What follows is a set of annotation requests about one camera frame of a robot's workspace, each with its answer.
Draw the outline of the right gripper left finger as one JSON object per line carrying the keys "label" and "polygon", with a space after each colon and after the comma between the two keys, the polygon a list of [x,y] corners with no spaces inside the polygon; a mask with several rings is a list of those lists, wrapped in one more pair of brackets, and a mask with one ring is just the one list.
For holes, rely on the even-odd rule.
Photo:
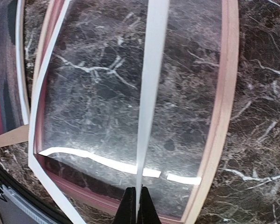
{"label": "right gripper left finger", "polygon": [[113,224],[136,224],[135,187],[126,188],[114,217]]}

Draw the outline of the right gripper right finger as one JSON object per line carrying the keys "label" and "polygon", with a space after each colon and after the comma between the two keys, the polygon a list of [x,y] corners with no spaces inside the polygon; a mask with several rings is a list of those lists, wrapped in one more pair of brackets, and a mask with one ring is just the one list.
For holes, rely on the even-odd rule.
{"label": "right gripper right finger", "polygon": [[147,187],[142,187],[141,190],[140,208],[138,212],[137,223],[161,224]]}

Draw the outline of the pink wooden picture frame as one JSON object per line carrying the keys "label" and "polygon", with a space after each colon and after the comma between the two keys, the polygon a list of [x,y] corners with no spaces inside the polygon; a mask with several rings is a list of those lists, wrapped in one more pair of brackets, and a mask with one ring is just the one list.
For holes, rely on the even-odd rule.
{"label": "pink wooden picture frame", "polygon": [[[51,180],[49,175],[43,170],[40,163],[34,156],[35,135],[37,124],[37,113],[42,109],[39,107],[39,99],[42,96],[42,84],[51,58],[54,45],[61,29],[66,11],[70,1],[65,0],[62,8],[54,8],[56,1],[52,0],[48,6],[44,22],[50,20],[53,13],[57,13],[58,18],[49,39],[49,43],[43,56],[38,56],[40,69],[34,73],[37,77],[32,90],[30,122],[28,129],[28,166],[37,176],[43,187],[50,194],[58,207],[67,215],[74,224],[83,224],[84,220],[64,196],[58,186]],[[222,1],[222,34],[221,53],[218,72],[217,90],[212,113],[209,135],[207,138],[203,158],[201,160],[198,177],[193,178],[194,189],[189,197],[185,212],[181,220],[173,220],[161,217],[164,224],[193,224],[205,202],[206,196],[213,182],[221,154],[224,148],[231,112],[233,107],[234,94],[237,81],[239,54],[239,9],[237,0]]]}

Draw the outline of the clear acrylic sheet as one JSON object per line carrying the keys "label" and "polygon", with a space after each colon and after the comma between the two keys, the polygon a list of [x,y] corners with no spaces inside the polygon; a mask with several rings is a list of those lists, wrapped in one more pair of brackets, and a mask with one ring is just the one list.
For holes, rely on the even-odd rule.
{"label": "clear acrylic sheet", "polygon": [[[116,210],[136,184],[146,0],[75,0],[49,63],[38,156],[73,199]],[[180,220],[214,107],[221,1],[172,0],[143,185]]]}

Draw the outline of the brown cardboard backing board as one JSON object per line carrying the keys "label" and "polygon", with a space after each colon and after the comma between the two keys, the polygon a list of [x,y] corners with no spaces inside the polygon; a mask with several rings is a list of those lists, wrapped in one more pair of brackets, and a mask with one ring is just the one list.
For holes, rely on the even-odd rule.
{"label": "brown cardboard backing board", "polygon": [[0,135],[0,147],[6,147],[28,141],[29,125],[20,126]]}

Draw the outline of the red and grey photo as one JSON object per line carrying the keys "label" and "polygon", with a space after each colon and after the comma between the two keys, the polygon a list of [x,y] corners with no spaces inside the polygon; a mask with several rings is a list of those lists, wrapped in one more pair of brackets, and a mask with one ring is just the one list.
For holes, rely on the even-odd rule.
{"label": "red and grey photo", "polygon": [[0,0],[0,135],[29,123],[23,0]]}

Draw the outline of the white mat board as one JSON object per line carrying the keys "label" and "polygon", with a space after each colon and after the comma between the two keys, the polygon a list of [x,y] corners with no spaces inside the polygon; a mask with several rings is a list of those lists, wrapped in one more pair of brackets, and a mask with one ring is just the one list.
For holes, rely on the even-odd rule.
{"label": "white mat board", "polygon": [[[45,187],[59,208],[67,215],[70,221],[74,224],[83,224],[84,220],[54,184],[49,176],[42,169],[41,165],[34,156],[35,146],[35,131],[36,117],[41,95],[42,83],[44,81],[47,67],[60,32],[66,11],[70,1],[66,0],[62,4],[62,9],[58,16],[52,36],[49,40],[48,47],[42,58],[40,70],[37,72],[37,81],[34,85],[31,101],[31,114],[28,132],[28,166],[37,176],[39,181]],[[140,94],[140,112],[138,123],[138,138],[137,138],[137,163],[132,168],[136,171],[136,213],[140,212],[140,193],[142,188],[143,174],[146,169],[145,160],[148,149],[148,142],[151,134],[151,128],[154,117],[154,108],[158,91],[158,83],[161,72],[162,53],[166,36],[166,25],[168,17],[169,1],[164,5],[160,0],[151,0],[148,3],[148,21],[146,28],[146,42],[144,53],[144,64],[142,69],[141,94]]]}

